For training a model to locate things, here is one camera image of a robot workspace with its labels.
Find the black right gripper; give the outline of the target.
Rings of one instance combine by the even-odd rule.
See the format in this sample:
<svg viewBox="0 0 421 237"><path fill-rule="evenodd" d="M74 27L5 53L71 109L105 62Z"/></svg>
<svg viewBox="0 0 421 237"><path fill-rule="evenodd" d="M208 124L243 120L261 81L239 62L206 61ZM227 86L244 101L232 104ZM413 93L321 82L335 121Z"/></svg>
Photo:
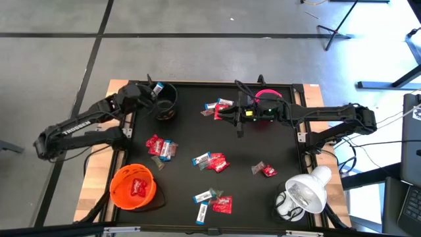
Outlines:
<svg viewBox="0 0 421 237"><path fill-rule="evenodd" d="M258 121L284 121L287 119L285 114L289 108L289 103L282 96L276 93L262 93L259 97L244 92L239 92L237 106L229 106L220 111L220 117L225 117L225 121L237 126L237 136L242 138L244 135L243 125L246 122Z"/></svg>

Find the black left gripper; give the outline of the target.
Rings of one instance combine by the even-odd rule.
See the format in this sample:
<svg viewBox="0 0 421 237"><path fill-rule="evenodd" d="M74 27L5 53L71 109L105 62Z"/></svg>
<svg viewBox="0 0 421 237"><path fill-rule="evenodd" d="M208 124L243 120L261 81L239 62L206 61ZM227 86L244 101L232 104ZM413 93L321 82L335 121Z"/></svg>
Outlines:
<svg viewBox="0 0 421 237"><path fill-rule="evenodd" d="M123 88L125 106L147 107L153 110L157 105L157 98L150 97L150 94L156 94L154 89L143 84L128 84Z"/></svg>

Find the green clear-wrapped candy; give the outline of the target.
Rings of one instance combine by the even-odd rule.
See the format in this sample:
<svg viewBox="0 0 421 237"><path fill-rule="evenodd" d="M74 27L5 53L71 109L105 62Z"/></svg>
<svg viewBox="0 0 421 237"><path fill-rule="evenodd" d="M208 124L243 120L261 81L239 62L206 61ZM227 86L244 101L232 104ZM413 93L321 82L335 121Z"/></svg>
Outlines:
<svg viewBox="0 0 421 237"><path fill-rule="evenodd" d="M154 155L151 159L155 162L159 171L161 171L164 168L165 164L159 156Z"/></svg>

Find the black jack-o-lantern bucket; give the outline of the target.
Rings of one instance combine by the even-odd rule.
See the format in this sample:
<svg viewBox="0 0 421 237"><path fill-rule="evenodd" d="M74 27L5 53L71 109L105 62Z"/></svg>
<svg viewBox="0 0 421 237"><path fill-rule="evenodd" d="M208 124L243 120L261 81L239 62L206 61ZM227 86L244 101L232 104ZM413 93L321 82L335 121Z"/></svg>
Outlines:
<svg viewBox="0 0 421 237"><path fill-rule="evenodd" d="M157 82L149 84L149 87L153 89ZM153 110L149 110L157 120L170 120L176 114L178 91L177 89L168 82L161 82L164 88L158 95L151 94L152 97L157 98L157 105Z"/></svg>

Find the pink plastic bucket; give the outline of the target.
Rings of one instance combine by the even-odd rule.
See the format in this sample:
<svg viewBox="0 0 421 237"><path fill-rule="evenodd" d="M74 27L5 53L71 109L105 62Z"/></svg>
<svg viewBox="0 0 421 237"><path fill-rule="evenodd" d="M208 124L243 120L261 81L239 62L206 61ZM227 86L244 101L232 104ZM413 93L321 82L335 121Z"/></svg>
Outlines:
<svg viewBox="0 0 421 237"><path fill-rule="evenodd" d="M279 121L279 108L283 109L282 95L274 90L265 89L255 94L254 121Z"/></svg>

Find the orange pumpkin bucket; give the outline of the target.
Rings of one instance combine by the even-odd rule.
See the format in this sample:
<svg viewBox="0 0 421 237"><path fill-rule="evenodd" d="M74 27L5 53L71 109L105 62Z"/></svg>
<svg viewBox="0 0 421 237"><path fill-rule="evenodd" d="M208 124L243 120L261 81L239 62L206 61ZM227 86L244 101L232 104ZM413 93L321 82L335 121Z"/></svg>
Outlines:
<svg viewBox="0 0 421 237"><path fill-rule="evenodd" d="M135 178L147 182L146 196L143 198L130 194ZM142 164L126 165L119 169L111 180L109 192L115 206L132 213L156 211L167 204L166 196L153 173Z"/></svg>

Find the white desk lamp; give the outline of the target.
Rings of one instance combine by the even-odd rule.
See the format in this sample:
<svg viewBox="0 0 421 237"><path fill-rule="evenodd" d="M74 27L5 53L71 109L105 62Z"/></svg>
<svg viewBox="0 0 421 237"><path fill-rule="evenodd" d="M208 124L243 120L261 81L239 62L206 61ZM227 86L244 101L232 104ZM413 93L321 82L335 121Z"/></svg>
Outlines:
<svg viewBox="0 0 421 237"><path fill-rule="evenodd" d="M332 171L317 166L310 174L293 176L283 185L274 202L274 214L284 221L296 222L306 213L320 214L327 203L327 183Z"/></svg>

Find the black tripod stand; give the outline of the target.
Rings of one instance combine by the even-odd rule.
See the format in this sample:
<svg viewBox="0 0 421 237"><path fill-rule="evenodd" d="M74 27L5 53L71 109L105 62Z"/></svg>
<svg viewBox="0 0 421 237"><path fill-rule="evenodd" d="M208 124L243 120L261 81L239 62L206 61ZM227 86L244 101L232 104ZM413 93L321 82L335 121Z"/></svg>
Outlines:
<svg viewBox="0 0 421 237"><path fill-rule="evenodd" d="M342 35L339 33L339 29L342 27L343 23L347 20L348 16L351 14L351 12L353 11L353 9L355 8L355 6L357 5L357 3L359 2L359 0L355 0L355 2L353 3L353 5L351 6L351 8L348 10L347 14L343 17L343 19L341 20L341 22L339 23L339 25L335 28L329 28L323 25L318 25L317 27L319 29L323 29L326 30L327 32L330 33L330 39L327 43L327 45L325 46L324 50L328 51L334 41L334 39L336 38L336 36L338 35ZM342 35L345 36L346 39L351 39L351 37L347 36L347 35Z"/></svg>

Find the grey furniture foot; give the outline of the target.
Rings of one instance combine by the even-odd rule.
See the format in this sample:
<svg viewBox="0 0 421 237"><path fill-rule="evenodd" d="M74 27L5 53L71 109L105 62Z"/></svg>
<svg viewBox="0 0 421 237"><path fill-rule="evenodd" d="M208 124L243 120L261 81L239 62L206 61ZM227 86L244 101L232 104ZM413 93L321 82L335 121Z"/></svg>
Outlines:
<svg viewBox="0 0 421 237"><path fill-rule="evenodd" d="M22 153L24 151L23 147L11 144L9 142L5 142L3 140L0 140L0 150L4 151L12 151L15 153Z"/></svg>

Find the black side desk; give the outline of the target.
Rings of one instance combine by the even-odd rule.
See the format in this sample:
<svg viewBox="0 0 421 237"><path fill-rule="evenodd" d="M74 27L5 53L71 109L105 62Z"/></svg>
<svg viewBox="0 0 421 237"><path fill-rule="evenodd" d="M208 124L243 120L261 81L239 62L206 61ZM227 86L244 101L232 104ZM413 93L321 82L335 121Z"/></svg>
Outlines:
<svg viewBox="0 0 421 237"><path fill-rule="evenodd" d="M356 87L367 90L417 90L421 89L421 83L412 83L412 81L420 76L421 65L418 65L394 82L360 81L357 82Z"/></svg>

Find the grey computer monitor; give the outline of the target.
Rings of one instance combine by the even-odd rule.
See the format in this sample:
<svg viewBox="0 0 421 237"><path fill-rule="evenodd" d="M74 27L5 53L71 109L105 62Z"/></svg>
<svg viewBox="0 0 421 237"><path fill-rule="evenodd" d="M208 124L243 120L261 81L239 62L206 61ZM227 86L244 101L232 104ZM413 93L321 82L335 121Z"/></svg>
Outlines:
<svg viewBox="0 0 421 237"><path fill-rule="evenodd" d="M421 188L421 94L403 99L401 179Z"/></svg>

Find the dark office desk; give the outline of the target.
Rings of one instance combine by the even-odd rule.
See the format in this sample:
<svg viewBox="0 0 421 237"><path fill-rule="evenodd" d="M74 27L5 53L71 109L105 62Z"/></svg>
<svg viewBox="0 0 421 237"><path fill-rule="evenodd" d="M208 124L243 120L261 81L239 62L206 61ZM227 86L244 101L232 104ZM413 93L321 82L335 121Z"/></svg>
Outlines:
<svg viewBox="0 0 421 237"><path fill-rule="evenodd" d="M401 180L401 164L395 163L367 172L361 172L341 179L345 191L373 184L384 184L382 222L380 224L359 217L350 216L359 229L365 228L381 234L412 237L398 226L408 188L412 185Z"/></svg>

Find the office chair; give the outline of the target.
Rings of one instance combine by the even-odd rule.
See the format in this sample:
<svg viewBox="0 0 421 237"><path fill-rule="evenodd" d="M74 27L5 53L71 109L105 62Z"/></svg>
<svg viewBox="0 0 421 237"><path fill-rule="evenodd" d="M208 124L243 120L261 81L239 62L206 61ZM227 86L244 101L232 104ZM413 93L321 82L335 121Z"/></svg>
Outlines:
<svg viewBox="0 0 421 237"><path fill-rule="evenodd" d="M405 36L405 43L410 49L412 56L414 57L415 61L418 65L421 65L421 46L418 46L412 40L412 37L419 31L421 28L412 29L406 36Z"/></svg>

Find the black keyboard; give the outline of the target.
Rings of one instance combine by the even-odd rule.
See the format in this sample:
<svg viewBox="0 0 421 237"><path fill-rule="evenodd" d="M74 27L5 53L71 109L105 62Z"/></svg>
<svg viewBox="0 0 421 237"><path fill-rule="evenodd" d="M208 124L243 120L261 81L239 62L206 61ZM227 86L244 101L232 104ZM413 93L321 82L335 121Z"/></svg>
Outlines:
<svg viewBox="0 0 421 237"><path fill-rule="evenodd" d="M421 237L421 188L408 188L397 223L412 237Z"/></svg>

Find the black aluminium rig frame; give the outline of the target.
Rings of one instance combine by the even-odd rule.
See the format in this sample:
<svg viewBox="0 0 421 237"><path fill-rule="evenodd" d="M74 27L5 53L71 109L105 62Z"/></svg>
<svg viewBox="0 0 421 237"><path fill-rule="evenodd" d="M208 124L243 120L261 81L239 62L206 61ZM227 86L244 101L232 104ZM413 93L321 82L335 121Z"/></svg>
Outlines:
<svg viewBox="0 0 421 237"><path fill-rule="evenodd" d="M117 92L122 86L128 84L129 80L111 80L109 82L109 87L107 90L107 95L110 95L114 92ZM209 90L219 90L223 88L233 89L237 91L236 86L233 82L194 82L194 81L168 81L175 86L187 89L193 88L204 88ZM323 106L323 100L320 92L320 87L318 84L310 85L310 84L277 84L277 83L268 83L265 89L274 88L279 89L282 92L282 95L288 95L289 100L306 106ZM321 132L328 128L327 122L308 122L305 125L300 125L300 129L302 131L307 132L312 130L312 132ZM283 137L279 137L275 144L271 144L270 148L277 148L281 150L281 148L285 148L286 145L281 146L281 142L285 139ZM342 223L346 224L347 226L351 226L351 220L349 218L347 204L345 201L345 194L343 194L343 187L340 180L340 175L336 170L335 165L335 158L330 155L329 153L323 153L320 155L307 155L305 158L300 158L299 161L299 147L298 143L294 143L295 146L292 151L296 151L297 154L294 153L292 156L293 159L288 161L289 166L285 163L286 167L295 168L295 170L304 171L304 168L310 164L310 161L313 160L313 165L317 163L317 165L326 165L332 170L332 179L327 185L327 192L328 192L328 204L332 208L333 212L338 216ZM114 152L110 147L100 151L98 153L93 154L90 157L90 160L87 162L87 174L84 176L84 181L82 184L82 189L80 192L80 197L78 200L77 208L74 214L73 221L80 221L84 217L87 216L89 210L94 207L94 205L99 201L100 196L108 189L109 184L111 183L111 178L116 173L116 171L128 163L127 161L127 154L131 152L125 151L116 151ZM299 164L303 164L301 162L305 159L305 167L299 169ZM280 161L287 161L286 158L280 158ZM119 213L121 211L117 210L117 207L114 206L111 200L109 200L106 205L100 210L99 214L94 218L93 222L100 222L100 221L112 221L118 218ZM333 222L328 221L327 214L315 214L313 217L309 217L309 226L315 225L316 227L321 226L328 226L333 230Z"/></svg>

